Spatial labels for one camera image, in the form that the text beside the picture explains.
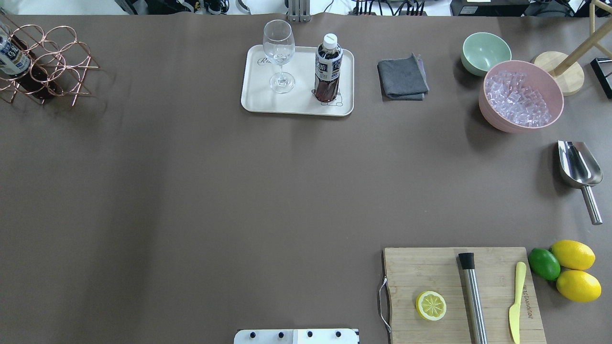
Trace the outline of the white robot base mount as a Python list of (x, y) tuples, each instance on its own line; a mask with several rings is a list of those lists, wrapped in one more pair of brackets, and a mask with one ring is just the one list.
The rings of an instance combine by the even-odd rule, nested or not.
[(360, 344), (358, 329), (243, 329), (234, 344)]

